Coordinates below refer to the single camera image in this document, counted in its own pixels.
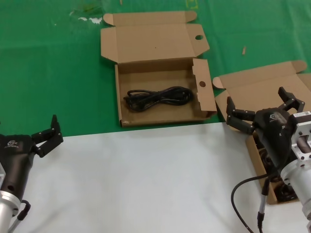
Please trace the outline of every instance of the hole in box flap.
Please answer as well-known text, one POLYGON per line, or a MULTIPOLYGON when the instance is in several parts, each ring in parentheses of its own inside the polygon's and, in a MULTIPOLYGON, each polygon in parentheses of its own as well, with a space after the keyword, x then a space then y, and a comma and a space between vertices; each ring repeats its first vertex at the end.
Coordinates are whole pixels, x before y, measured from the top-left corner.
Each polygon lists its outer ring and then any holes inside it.
POLYGON ((204 37, 202 36, 202 35, 197 35, 196 37, 195 37, 195 39, 196 40, 202 40, 204 37))
POLYGON ((200 85, 201 87, 205 87, 205 86, 206 86, 206 83, 205 83, 204 81, 200 81, 200 82, 199 82, 199 85, 200 85))

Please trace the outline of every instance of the cardboard tab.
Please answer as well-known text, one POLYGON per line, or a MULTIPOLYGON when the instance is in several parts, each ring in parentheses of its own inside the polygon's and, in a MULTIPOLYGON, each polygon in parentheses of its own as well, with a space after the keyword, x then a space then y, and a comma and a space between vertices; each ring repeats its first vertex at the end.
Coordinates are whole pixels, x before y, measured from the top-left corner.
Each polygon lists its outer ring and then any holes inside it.
POLYGON ((201 110, 203 112, 216 112, 216 103, 214 100, 214 93, 210 91, 212 89, 209 67, 207 60, 194 59, 193 74, 195 75, 196 85, 198 89, 197 97, 200 102, 201 110))
POLYGON ((195 11, 105 14, 103 19, 113 26, 138 26, 187 23, 195 20, 195 11))
POLYGON ((202 25, 186 24, 190 42, 192 44, 194 57, 199 56, 203 52, 209 50, 209 45, 205 37, 202 25))
POLYGON ((101 55, 111 61, 119 61, 116 28, 101 30, 101 55))
POLYGON ((264 80, 283 77, 299 73, 307 68, 304 61, 283 62, 254 69, 243 70, 231 74, 225 74, 214 78, 213 85, 216 88, 234 88, 262 82, 264 80))

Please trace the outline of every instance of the small debris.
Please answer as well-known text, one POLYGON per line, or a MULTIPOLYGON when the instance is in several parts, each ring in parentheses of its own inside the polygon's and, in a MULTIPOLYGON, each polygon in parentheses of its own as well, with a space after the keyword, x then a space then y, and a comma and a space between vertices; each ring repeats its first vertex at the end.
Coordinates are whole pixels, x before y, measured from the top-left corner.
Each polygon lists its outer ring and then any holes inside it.
POLYGON ((91 20, 92 23, 96 23, 96 24, 100 24, 102 19, 103 19, 102 17, 100 17, 100 18, 89 18, 89 20, 91 20))
POLYGON ((82 19, 83 21, 87 21, 87 18, 85 18, 85 17, 80 17, 78 19, 82 19))
POLYGON ((243 47, 242 55, 246 54, 246 46, 243 47))

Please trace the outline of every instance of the black power cord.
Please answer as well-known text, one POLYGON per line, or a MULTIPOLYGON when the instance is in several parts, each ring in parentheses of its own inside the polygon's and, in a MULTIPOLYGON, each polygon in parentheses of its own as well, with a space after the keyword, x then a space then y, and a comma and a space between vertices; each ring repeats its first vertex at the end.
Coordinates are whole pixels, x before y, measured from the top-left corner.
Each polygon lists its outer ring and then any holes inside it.
MULTIPOLYGON (((268 155, 268 152, 266 148, 259 149, 259 155, 262 161, 262 164, 264 166, 264 169, 267 173, 271 172, 273 169, 275 169, 273 162, 268 155)), ((282 181, 282 178, 279 174, 275 174, 273 177, 270 178, 270 182, 277 183, 279 181, 282 181)))
POLYGON ((143 112, 158 103, 184 105, 192 99, 192 91, 181 86, 173 86, 162 91, 131 90, 124 97, 129 108, 135 112, 143 112))
POLYGON ((260 202, 259 211, 257 213, 257 226, 258 226, 260 233, 262 233, 262 222, 264 219, 264 209, 265 209, 266 201, 268 199, 268 194, 269 194, 269 185, 270 185, 271 179, 273 178, 274 178, 273 175, 266 178, 266 180, 264 181, 262 190, 261 190, 261 202, 260 202))
POLYGON ((17 219, 19 221, 24 220, 24 218, 28 215, 28 212, 30 210, 31 205, 29 204, 28 201, 26 200, 22 200, 21 203, 25 204, 25 208, 19 213, 19 215, 17 216, 17 219))
MULTIPOLYGON (((240 219, 240 221, 243 223, 244 227, 250 232, 250 233, 254 233, 250 228, 249 226, 246 224, 246 222, 244 221, 244 219, 242 218, 242 216, 240 215, 237 207, 235 206, 235 203, 234 203, 234 194, 235 192, 237 191, 237 189, 247 183, 247 182, 250 182, 250 181, 256 181, 256 180, 260 180, 260 179, 263 179, 263 178, 267 178, 267 177, 270 177, 270 176, 274 176, 274 174, 280 169, 280 168, 283 168, 290 156, 292 152, 292 142, 291 140, 289 140, 289 150, 288 150, 288 153, 286 154, 285 158, 284 158, 284 161, 282 163, 280 163, 277 167, 275 167, 275 169, 273 169, 271 172, 269 173, 266 173, 264 175, 261 175, 261 176, 255 176, 255 177, 252 177, 252 178, 249 178, 249 179, 246 179, 244 181, 241 181, 240 183, 238 183, 232 190, 231 192, 231 204, 232 204, 232 207, 235 211, 235 213, 237 214, 238 218, 240 219)), ((263 217, 261 219, 258 219, 258 224, 260 226, 260 224, 262 225, 262 222, 263 222, 263 217)))

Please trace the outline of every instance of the box lid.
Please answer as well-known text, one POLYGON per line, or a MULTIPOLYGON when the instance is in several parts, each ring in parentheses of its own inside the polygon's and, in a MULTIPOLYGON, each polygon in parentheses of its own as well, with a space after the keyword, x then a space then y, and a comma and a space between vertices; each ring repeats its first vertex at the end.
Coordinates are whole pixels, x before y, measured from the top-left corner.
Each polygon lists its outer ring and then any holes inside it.
POLYGON ((258 111, 280 106, 283 102, 278 89, 283 86, 298 99, 306 101, 305 110, 311 110, 311 75, 297 74, 307 68, 304 61, 289 61, 274 65, 225 74, 213 79, 213 86, 225 89, 215 100, 226 119, 227 97, 237 109, 258 111))
POLYGON ((209 49, 194 11, 105 14, 101 54, 117 63, 194 58, 209 49))

